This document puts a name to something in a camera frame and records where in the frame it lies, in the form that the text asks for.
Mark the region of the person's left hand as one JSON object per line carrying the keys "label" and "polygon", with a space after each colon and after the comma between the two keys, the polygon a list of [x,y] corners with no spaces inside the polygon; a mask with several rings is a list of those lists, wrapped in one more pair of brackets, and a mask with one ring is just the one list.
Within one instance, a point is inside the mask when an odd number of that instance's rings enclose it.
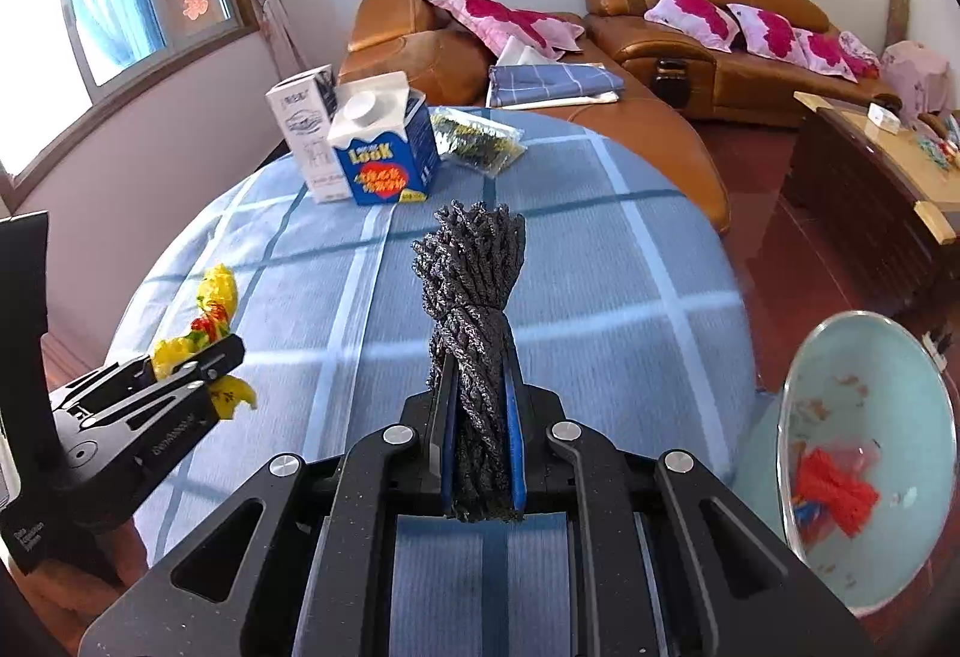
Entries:
{"label": "person's left hand", "polygon": [[60,559],[46,559],[26,576],[26,584],[60,610],[83,616],[101,615],[122,592],[145,576],[148,563],[145,545],[132,519],[101,535],[98,545],[106,550],[116,582],[103,581]]}

